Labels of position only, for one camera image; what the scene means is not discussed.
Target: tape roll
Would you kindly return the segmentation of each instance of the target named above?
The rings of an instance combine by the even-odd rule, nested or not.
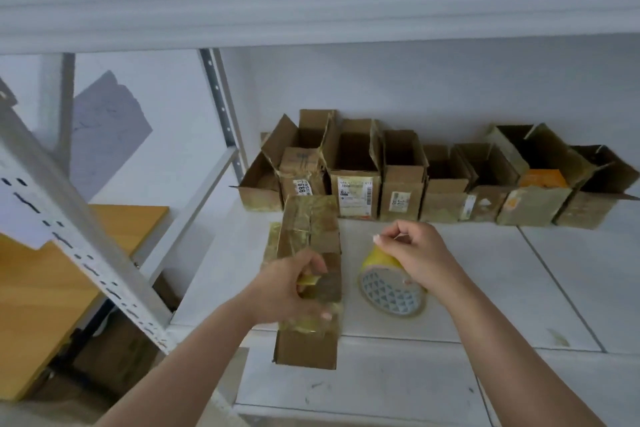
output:
[[[426,303],[424,288],[376,245],[360,268],[358,286],[374,307],[394,316],[415,316]]]

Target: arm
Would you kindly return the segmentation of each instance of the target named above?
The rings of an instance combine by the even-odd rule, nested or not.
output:
[[[434,227],[400,220],[374,242],[447,308],[504,427],[604,425],[472,282]]]
[[[331,314],[296,293],[305,268],[325,273],[322,256],[307,248],[264,267],[244,291],[222,304],[160,365],[96,424],[97,427],[196,425],[240,343],[256,324]]]

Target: yellow wooden surface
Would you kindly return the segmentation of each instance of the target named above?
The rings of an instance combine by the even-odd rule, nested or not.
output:
[[[167,206],[90,207],[129,255],[169,211]],[[52,242],[32,250],[0,235],[0,399],[24,395],[99,298],[100,290]]]

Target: person's left hand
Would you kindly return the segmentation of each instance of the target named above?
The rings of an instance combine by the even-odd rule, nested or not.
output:
[[[303,316],[321,316],[331,320],[326,305],[302,299],[296,289],[300,273],[327,272],[322,255],[305,248],[293,257],[266,264],[253,281],[237,296],[246,306],[254,324],[268,324]]]

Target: person's right arm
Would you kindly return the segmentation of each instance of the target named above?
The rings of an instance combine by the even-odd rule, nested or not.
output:
[[[604,425],[473,283],[434,227],[400,220],[374,242],[449,311],[503,427]]]

